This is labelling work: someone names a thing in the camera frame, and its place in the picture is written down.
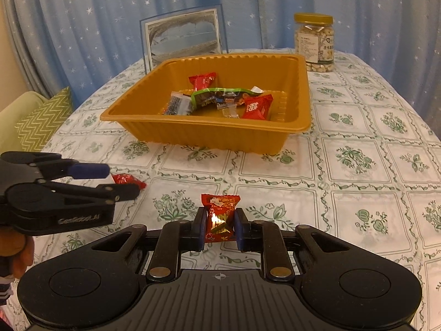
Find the person's left hand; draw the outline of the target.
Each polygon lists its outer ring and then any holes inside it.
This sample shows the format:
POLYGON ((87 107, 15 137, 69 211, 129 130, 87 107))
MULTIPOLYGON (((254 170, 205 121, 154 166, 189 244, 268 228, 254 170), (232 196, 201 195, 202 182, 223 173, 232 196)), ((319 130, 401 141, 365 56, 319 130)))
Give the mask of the person's left hand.
POLYGON ((34 262, 34 239, 9 226, 1 227, 1 257, 9 258, 7 275, 20 279, 34 262))

